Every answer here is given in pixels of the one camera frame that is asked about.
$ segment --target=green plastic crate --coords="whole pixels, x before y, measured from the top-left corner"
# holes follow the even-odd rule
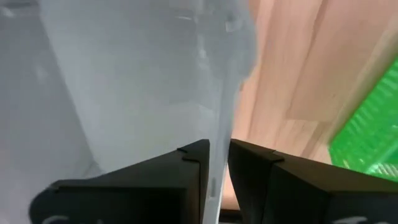
[[[332,140],[333,165],[398,182],[398,57]]]

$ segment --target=wooden surface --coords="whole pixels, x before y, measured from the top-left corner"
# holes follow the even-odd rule
[[[233,138],[330,163],[330,139],[398,53],[398,1],[249,5],[257,64],[241,90]]]

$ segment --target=green surface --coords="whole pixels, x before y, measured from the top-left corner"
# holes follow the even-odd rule
[[[334,165],[398,182],[398,58],[329,148]]]

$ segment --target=green mesh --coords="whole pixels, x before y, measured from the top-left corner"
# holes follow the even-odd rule
[[[398,58],[329,148],[334,165],[398,182]]]

